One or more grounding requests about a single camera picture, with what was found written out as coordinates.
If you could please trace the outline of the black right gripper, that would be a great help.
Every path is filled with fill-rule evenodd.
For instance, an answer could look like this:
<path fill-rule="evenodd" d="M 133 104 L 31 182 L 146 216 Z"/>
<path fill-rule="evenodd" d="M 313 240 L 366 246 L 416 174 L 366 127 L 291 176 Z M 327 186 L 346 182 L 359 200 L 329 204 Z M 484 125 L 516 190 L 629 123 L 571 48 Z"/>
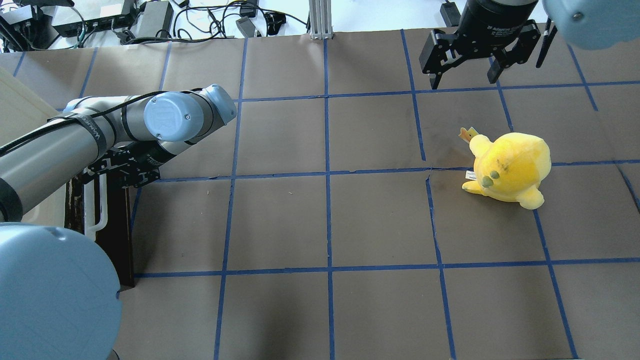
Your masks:
<path fill-rule="evenodd" d="M 437 90 L 442 75 L 469 60 L 490 59 L 489 84 L 514 64 L 525 64 L 541 32 L 530 18 L 537 0 L 468 0 L 453 33 L 433 29 L 419 55 L 420 69 Z"/>

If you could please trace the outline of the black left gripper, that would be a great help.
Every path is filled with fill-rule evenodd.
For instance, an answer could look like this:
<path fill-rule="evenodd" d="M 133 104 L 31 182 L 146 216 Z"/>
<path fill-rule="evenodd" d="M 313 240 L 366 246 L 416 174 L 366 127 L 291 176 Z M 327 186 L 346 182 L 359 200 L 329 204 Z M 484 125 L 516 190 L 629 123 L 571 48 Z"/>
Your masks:
<path fill-rule="evenodd" d="M 159 180 L 160 167 L 176 155 L 162 146 L 119 146 L 87 166 L 82 173 L 82 184 L 96 180 L 100 175 L 114 173 L 116 188 L 139 189 Z"/>

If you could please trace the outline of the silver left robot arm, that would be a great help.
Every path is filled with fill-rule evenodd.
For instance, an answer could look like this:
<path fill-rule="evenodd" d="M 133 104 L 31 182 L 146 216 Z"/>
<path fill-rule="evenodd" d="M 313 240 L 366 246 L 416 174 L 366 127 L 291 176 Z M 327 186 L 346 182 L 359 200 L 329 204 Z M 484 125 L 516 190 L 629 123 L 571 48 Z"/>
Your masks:
<path fill-rule="evenodd" d="M 82 176 L 115 171 L 140 188 L 238 115 L 218 84 L 85 96 L 1 148 L 1 358 L 107 360 L 121 327 L 121 284 L 107 253 L 70 228 L 23 221 Z"/>

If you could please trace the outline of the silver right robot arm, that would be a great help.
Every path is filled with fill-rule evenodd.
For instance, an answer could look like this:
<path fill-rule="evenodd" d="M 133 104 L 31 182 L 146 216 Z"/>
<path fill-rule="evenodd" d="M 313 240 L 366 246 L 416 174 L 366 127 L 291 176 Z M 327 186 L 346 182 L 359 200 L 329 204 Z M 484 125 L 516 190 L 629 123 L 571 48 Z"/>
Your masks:
<path fill-rule="evenodd" d="M 419 55 L 430 87 L 439 88 L 446 71 L 469 60 L 492 59 L 487 80 L 498 82 L 503 71 L 525 64 L 537 45 L 540 68 L 551 43 L 560 34 L 583 50 L 603 50 L 639 37 L 637 0 L 544 0 L 547 15 L 540 30 L 531 14 L 536 0 L 469 0 L 455 32 L 433 29 Z"/>

